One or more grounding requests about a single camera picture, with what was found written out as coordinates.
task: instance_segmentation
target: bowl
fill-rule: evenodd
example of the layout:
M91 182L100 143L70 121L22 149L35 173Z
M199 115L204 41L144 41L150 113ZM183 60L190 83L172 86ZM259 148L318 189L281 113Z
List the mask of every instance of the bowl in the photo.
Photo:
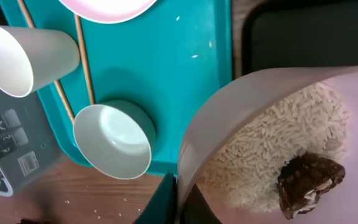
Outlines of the bowl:
M317 208L292 223L358 223L358 67L273 68L245 75L216 92L198 110L183 137L178 161L178 212L203 167L228 140L267 108L316 82L335 89L350 113L346 178L324 195ZM252 213L206 200L223 223L284 224L278 209Z
M92 22L115 24L133 19L157 0L59 0L75 14Z
M110 177L135 179L150 166L155 128L146 112L131 102L88 106L77 114L73 131L84 157Z

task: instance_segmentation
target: pink plate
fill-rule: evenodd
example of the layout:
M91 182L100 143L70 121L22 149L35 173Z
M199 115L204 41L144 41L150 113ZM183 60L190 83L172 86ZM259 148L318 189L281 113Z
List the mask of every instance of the pink plate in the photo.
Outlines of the pink plate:
M142 14L157 0L59 0L69 10L89 21L114 24Z

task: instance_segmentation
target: small bowl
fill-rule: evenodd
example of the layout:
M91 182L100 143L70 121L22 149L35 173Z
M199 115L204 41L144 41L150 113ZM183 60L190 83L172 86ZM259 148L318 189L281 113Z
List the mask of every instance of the small bowl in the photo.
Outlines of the small bowl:
M75 142L100 172L129 180L150 166L155 129L139 106L114 100L82 109L74 120Z
M75 14L92 22L115 24L133 19L157 0L59 0Z

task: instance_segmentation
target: black tray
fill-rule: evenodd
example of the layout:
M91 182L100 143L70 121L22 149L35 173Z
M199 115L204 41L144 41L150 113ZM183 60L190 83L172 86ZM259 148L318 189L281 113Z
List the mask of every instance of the black tray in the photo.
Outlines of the black tray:
M274 1L242 32L242 73L280 67L358 65L358 1Z

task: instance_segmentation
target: brown food piece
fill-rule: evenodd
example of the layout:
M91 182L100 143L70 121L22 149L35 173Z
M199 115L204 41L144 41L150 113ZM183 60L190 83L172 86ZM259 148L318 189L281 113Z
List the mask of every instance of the brown food piece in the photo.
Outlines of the brown food piece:
M306 153L283 167L278 177L280 208L285 218L311 212L320 196L345 178L345 168L317 154Z

